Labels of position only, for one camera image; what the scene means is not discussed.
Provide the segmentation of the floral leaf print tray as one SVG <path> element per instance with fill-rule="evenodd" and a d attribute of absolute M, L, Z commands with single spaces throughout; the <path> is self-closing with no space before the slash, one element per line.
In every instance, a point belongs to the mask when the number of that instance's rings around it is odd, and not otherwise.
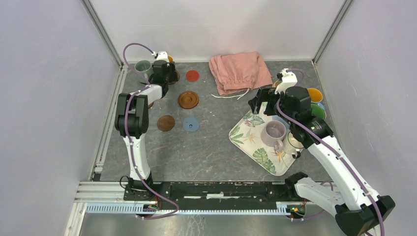
<path fill-rule="evenodd" d="M 260 112 L 264 111 L 265 106 L 266 102 L 262 104 Z M 274 148 L 263 144 L 261 131 L 270 121 L 272 121 L 272 116 L 254 115 L 248 111 L 229 132 L 229 140 L 270 174 L 282 176 L 295 159 L 286 154 L 284 150 L 275 152 Z"/>

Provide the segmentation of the grey green ceramic mug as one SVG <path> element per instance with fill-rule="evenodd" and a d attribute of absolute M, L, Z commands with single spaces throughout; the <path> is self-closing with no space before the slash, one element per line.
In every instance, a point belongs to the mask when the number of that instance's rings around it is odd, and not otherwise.
<path fill-rule="evenodd" d="M 141 60 L 134 66 L 135 70 L 140 74 L 143 79 L 143 83 L 147 83 L 150 77 L 153 75 L 152 63 L 148 60 Z"/>

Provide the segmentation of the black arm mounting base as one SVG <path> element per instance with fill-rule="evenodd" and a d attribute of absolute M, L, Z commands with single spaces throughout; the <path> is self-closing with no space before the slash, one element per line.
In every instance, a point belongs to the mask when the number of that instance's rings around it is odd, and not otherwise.
<path fill-rule="evenodd" d="M 162 181 L 121 183 L 125 201 L 155 202 L 160 210 L 272 210 L 276 203 L 303 204 L 287 182 Z"/>

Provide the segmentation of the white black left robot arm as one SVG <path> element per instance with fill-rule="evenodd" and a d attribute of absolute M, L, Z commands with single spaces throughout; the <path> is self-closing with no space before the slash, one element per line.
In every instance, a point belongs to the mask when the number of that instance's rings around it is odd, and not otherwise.
<path fill-rule="evenodd" d="M 178 81 L 174 62 L 156 60 L 151 64 L 153 73 L 149 85 L 136 92 L 118 95 L 115 129 L 122 136 L 128 150 L 130 174 L 125 189 L 135 191 L 142 200 L 154 196 L 151 170 L 148 165 L 145 137 L 149 127 L 149 105 L 163 98 L 169 84 Z"/>

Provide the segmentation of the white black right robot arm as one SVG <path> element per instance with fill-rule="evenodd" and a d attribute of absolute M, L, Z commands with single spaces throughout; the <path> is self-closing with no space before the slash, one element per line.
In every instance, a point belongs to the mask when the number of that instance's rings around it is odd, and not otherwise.
<path fill-rule="evenodd" d="M 334 192 L 298 172 L 285 180 L 285 197 L 313 202 L 331 214 L 348 236 L 368 235 L 375 227 L 379 227 L 380 235 L 385 235 L 384 221 L 395 208 L 394 200 L 380 195 L 359 174 L 325 120 L 313 115 L 307 89 L 293 86 L 274 92 L 261 88 L 248 102 L 254 114 L 260 112 L 263 103 L 264 114 L 287 121 L 293 137 L 320 162 L 338 188 Z"/>

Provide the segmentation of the dark brown wooden coaster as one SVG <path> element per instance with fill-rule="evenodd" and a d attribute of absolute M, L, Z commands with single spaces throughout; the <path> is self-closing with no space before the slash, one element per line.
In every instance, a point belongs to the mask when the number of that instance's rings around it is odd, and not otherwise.
<path fill-rule="evenodd" d="M 176 124 L 175 119 L 170 115 L 161 116 L 157 121 L 157 128 L 160 131 L 167 132 L 174 128 Z"/>

